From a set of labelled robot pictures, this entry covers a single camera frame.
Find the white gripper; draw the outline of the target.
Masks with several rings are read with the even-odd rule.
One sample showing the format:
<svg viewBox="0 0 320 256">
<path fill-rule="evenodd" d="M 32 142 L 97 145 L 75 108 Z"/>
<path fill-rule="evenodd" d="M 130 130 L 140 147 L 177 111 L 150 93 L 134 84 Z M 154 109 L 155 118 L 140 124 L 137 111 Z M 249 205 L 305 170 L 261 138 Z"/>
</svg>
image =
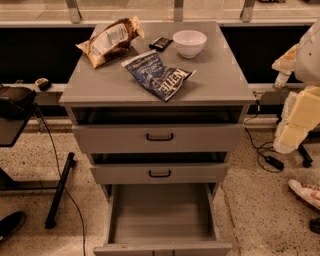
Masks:
<svg viewBox="0 0 320 256">
<path fill-rule="evenodd" d="M 295 69 L 297 44 L 276 59 L 272 68 L 282 73 Z M 273 148 L 281 154 L 291 153 L 308 133 L 320 124 L 320 88 L 307 86 L 299 93 L 290 92 L 277 125 Z"/>
</svg>

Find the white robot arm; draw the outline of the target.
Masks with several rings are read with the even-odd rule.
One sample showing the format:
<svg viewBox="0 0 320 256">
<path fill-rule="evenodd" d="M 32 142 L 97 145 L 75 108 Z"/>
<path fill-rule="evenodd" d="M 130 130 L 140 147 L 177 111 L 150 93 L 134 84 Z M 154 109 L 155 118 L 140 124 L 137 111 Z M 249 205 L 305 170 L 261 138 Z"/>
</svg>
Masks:
<svg viewBox="0 0 320 256">
<path fill-rule="evenodd" d="M 288 154 L 320 124 L 320 20 L 272 68 L 279 72 L 273 85 L 275 90 L 282 89 L 291 74 L 305 85 L 299 93 L 289 93 L 275 132 L 274 149 Z"/>
</svg>

